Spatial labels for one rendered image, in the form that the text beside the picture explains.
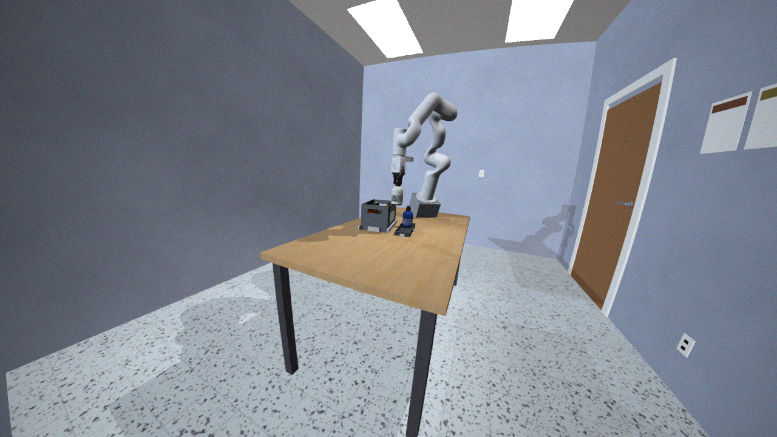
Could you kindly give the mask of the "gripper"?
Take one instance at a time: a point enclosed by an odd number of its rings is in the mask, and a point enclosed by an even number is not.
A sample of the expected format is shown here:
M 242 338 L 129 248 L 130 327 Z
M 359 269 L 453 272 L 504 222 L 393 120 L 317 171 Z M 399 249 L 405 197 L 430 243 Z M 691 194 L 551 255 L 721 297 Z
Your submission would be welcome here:
M 398 157 L 397 155 L 392 157 L 391 172 L 394 178 L 393 184 L 395 185 L 397 181 L 397 185 L 401 185 L 402 178 L 405 175 L 405 157 Z

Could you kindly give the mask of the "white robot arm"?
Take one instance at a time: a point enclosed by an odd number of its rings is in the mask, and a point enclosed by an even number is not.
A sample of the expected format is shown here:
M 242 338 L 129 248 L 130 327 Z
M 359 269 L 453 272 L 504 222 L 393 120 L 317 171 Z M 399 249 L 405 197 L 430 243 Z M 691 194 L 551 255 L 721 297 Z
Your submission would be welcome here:
M 422 190 L 416 195 L 421 202 L 436 202 L 436 197 L 433 197 L 433 195 L 435 195 L 439 175 L 450 167 L 450 158 L 435 150 L 443 146 L 446 134 L 445 127 L 439 118 L 443 121 L 454 121 L 457 115 L 458 111 L 452 103 L 443 99 L 436 92 L 431 92 L 411 115 L 408 120 L 409 128 L 407 130 L 405 128 L 394 129 L 392 155 L 397 155 L 398 157 L 406 156 L 406 147 L 411 146 L 419 137 L 421 132 L 420 126 L 424 124 L 427 118 L 433 129 L 431 144 L 424 154 L 424 161 L 427 165 L 436 167 L 436 169 L 435 171 L 427 171 L 425 174 Z M 410 125 L 411 123 L 412 125 Z

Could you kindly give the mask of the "blue bottle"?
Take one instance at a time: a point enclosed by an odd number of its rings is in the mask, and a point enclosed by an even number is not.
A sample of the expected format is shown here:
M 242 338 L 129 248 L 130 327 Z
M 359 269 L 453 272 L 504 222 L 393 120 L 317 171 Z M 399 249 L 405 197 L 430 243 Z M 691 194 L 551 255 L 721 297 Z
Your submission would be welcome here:
M 411 207 L 406 206 L 406 211 L 403 213 L 402 217 L 402 226 L 405 228 L 411 228 L 413 223 L 413 213 L 411 212 Z

